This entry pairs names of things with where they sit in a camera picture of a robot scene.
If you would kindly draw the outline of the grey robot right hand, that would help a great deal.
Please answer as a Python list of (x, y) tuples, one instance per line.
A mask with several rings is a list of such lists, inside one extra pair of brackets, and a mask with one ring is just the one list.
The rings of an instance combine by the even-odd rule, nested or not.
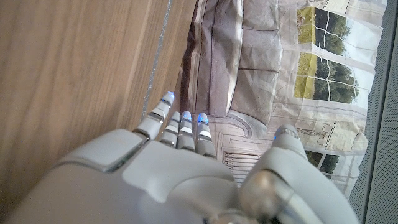
[(357, 223), (309, 163), (297, 130), (277, 129), (242, 184), (217, 161), (207, 115), (170, 113), (166, 93), (132, 131), (110, 131), (62, 157), (8, 223)]

